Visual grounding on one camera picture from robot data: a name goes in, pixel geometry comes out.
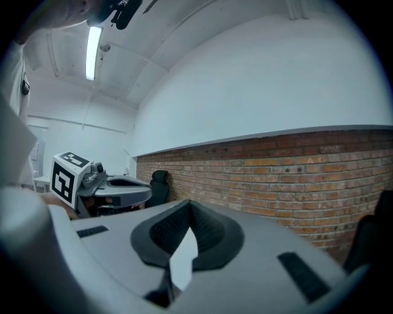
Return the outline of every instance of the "black chair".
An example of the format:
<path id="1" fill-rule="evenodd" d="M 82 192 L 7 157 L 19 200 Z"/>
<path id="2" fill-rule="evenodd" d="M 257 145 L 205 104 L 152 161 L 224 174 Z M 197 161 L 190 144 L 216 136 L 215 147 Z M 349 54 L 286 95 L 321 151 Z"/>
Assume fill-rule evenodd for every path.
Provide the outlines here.
<path id="1" fill-rule="evenodd" d="M 166 182 L 168 171 L 158 170 L 152 175 L 150 181 L 152 186 L 152 197 L 145 203 L 145 208 L 162 205 L 166 202 L 169 195 L 169 184 Z"/>

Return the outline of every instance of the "fluorescent light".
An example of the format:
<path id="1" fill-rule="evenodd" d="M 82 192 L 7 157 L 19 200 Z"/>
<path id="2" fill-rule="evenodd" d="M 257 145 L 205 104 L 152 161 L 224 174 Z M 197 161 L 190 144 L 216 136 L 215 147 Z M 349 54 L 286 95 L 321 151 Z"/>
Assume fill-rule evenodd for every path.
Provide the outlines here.
<path id="1" fill-rule="evenodd" d="M 94 81 L 95 78 L 98 44 L 102 31 L 102 28 L 91 27 L 90 32 L 88 33 L 86 51 L 86 79 L 91 81 Z"/>

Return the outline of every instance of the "brick wall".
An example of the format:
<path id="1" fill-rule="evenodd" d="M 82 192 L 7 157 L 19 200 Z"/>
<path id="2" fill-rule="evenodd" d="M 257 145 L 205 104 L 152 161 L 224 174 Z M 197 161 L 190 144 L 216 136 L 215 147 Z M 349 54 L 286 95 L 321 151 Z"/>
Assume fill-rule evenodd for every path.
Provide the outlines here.
<path id="1" fill-rule="evenodd" d="M 393 132 L 294 134 L 138 158 L 138 178 L 170 173 L 169 201 L 194 199 L 269 217 L 342 262 L 357 222 L 393 187 Z"/>

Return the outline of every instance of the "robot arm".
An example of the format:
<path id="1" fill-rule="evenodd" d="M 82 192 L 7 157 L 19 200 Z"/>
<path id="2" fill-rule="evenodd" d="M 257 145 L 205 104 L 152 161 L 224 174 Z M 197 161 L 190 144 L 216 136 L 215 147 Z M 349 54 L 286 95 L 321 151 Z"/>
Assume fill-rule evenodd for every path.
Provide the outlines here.
<path id="1" fill-rule="evenodd" d="M 147 183 L 128 176 L 107 175 L 101 163 L 94 163 L 71 152 L 53 157 L 50 190 L 81 218 L 99 214 L 85 208 L 83 197 L 110 197 L 112 203 L 100 208 L 106 206 L 116 210 L 147 201 L 152 196 Z"/>

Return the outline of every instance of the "black rubber pad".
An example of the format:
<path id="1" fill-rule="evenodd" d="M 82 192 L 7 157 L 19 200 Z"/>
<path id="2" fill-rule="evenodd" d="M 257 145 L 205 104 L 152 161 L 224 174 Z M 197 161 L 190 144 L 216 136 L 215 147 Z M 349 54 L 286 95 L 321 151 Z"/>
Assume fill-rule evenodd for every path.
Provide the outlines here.
<path id="1" fill-rule="evenodd" d="M 84 238 L 84 237 L 93 236 L 97 233 L 101 233 L 104 231 L 108 231 L 108 229 L 104 226 L 98 226 L 98 227 L 94 227 L 94 228 L 80 230 L 80 231 L 77 231 L 77 233 L 80 238 Z"/>
<path id="2" fill-rule="evenodd" d="M 279 255 L 278 259 L 308 302 L 314 302 L 329 291 L 329 287 L 298 254 L 287 252 Z"/>
<path id="3" fill-rule="evenodd" d="M 189 228 L 198 245 L 194 272 L 223 268 L 243 247 L 244 232 L 235 220 L 190 200 L 137 225 L 131 245 L 145 264 L 166 269 Z"/>

